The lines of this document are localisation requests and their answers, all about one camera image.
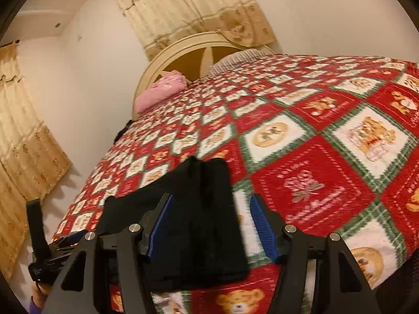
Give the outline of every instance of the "black garment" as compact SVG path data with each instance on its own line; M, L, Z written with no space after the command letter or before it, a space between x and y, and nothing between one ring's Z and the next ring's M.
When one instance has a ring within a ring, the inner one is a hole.
M116 136L116 137L115 137L115 139L114 139L114 144L115 144L115 143L116 143L119 139L121 139L122 135L123 135L125 132L127 132L127 131L128 131L129 126L130 126L133 122L134 122L134 121L133 121L132 119L130 119L130 120L126 123L125 127L124 127L122 130L120 130L120 132L118 132L117 136Z
M248 272L227 164L190 157L155 182L121 198L109 197L96 231L117 233L174 196L159 228L151 264L144 264L151 291L212 286L244 279Z

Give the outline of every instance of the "bed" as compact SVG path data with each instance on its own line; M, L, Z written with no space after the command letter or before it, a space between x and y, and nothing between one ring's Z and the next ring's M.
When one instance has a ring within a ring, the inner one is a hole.
M279 268L258 240L251 193L306 233L338 232L372 288L419 245L418 64L272 54L264 47L269 56L206 77L213 62L242 49L209 32L155 57L135 97L164 71L177 69L193 83L140 117L133 111L135 122L99 162L55 234L94 230L108 196L148 185L191 155L223 158L250 274L216 288L155 294L162 313L230 313L220 295L255 289L263 296L252 302L252 313L266 313ZM314 267L310 262L304 312ZM113 307L122 309L117 290Z

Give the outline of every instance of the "arched headboard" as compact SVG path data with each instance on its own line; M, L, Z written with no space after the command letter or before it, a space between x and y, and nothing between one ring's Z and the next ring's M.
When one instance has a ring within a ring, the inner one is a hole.
M161 51L144 71L133 100L133 120L138 119L135 112L135 99L152 83L158 80L163 72L178 70L185 77L194 81L206 76L212 64L234 52L248 49L228 41L217 32L204 32L185 37ZM266 54L273 54L267 46L257 47Z

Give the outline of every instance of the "ceiling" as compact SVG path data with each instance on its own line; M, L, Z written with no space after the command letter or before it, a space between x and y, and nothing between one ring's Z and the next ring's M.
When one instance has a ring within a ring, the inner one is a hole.
M20 39L60 35L87 0L27 0L0 45Z

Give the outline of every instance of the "silver pin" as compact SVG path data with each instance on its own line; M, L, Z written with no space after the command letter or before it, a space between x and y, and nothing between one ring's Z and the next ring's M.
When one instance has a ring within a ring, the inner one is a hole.
M338 240L340 240L340 236L339 236L339 234L337 234L336 232L332 232L332 233L329 235L329 237L330 237L330 239L331 239L332 241L338 241Z
M297 228L294 225L292 225L292 224L287 224L285 226L285 231L286 232L289 232L290 234L292 234L292 233L294 233L294 232L297 231Z
M96 237L96 234L95 234L94 232L87 232L87 233L84 235L84 238L85 238L86 240L88 240L88 241L93 240L95 237Z
M141 226L139 224L137 224L137 223L134 223L134 224L131 224L128 227L128 229L129 229L130 232L137 232L137 231L139 231L141 229Z

